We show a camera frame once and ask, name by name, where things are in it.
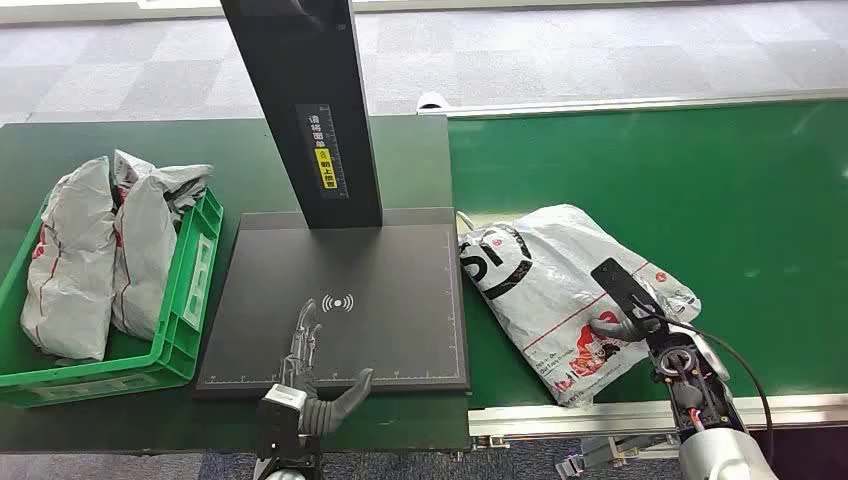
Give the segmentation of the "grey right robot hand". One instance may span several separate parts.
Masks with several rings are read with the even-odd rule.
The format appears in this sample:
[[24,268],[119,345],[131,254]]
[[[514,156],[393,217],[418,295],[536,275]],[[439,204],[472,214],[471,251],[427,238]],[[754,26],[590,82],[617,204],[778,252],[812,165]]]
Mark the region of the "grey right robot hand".
[[627,343],[644,340],[658,325],[659,322],[652,318],[633,321],[629,317],[625,317],[618,323],[609,323],[600,318],[589,321],[589,326],[594,334]]

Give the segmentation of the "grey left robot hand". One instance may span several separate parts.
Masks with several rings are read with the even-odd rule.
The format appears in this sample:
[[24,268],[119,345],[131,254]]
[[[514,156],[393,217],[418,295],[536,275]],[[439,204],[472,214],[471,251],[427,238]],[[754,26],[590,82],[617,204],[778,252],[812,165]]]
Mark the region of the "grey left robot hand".
[[313,372],[321,330],[318,309],[313,298],[302,306],[291,337],[290,351],[282,358],[282,384],[305,393],[301,409],[300,432],[321,436],[335,432],[372,390],[373,368],[363,369],[355,383],[332,401],[317,395]]

